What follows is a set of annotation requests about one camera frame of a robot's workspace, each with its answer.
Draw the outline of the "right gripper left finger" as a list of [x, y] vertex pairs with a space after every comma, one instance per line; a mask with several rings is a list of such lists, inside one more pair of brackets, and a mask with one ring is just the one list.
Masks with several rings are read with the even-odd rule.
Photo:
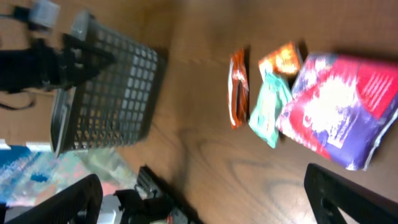
[[97, 223], [103, 189], [97, 175], [90, 174], [50, 197], [8, 224], [47, 224], [47, 223]]

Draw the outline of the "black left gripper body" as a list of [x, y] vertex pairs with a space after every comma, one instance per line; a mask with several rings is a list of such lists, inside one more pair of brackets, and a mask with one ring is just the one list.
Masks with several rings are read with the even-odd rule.
[[86, 81], [85, 62], [90, 47], [76, 37], [63, 34], [63, 48], [56, 50], [47, 45], [45, 39], [34, 42], [39, 59], [39, 88], [45, 91], [68, 90]]

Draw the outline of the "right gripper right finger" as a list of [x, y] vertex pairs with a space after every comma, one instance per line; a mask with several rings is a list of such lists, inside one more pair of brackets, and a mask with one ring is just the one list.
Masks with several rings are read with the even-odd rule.
[[318, 223], [397, 223], [397, 203], [318, 164], [310, 163], [304, 188]]

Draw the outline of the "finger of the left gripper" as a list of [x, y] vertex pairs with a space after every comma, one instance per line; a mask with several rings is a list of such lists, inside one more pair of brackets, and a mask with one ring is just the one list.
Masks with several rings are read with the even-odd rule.
[[115, 62], [115, 57], [103, 49], [68, 34], [62, 35], [62, 85], [81, 85], [100, 74]]

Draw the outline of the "purple red snack pack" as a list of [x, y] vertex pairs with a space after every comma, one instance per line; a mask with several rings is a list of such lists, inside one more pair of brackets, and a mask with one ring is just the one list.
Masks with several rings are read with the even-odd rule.
[[292, 97], [279, 131], [347, 170], [365, 170], [397, 119], [397, 63], [312, 53]]

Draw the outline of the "teal snack packet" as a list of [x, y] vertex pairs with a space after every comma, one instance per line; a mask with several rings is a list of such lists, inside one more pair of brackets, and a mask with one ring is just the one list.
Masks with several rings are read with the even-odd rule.
[[292, 100], [288, 83], [279, 75], [264, 75], [257, 103], [249, 120], [250, 128], [271, 148], [275, 148], [279, 139], [276, 121], [282, 108]]

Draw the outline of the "orange brown snack bar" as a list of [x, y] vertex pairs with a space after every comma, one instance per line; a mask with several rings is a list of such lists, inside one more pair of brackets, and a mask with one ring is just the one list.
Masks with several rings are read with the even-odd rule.
[[245, 64], [245, 50], [239, 49], [230, 57], [228, 73], [228, 114], [232, 129], [248, 120], [249, 83]]

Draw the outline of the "orange small snack packet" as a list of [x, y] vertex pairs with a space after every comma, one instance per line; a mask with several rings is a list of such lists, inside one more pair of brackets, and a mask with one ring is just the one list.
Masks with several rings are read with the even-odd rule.
[[260, 59], [258, 66], [262, 81], [265, 81], [268, 73], [294, 77], [300, 71], [302, 63], [298, 47], [295, 43], [288, 42]]

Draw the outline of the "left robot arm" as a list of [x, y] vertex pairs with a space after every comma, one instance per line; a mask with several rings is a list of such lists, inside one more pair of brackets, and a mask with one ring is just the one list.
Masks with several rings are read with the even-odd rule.
[[100, 74], [116, 62], [115, 56], [103, 49], [62, 35], [63, 49], [56, 51], [44, 39], [31, 42], [24, 50], [1, 51], [1, 91], [9, 94], [28, 88], [51, 91], [69, 90]]

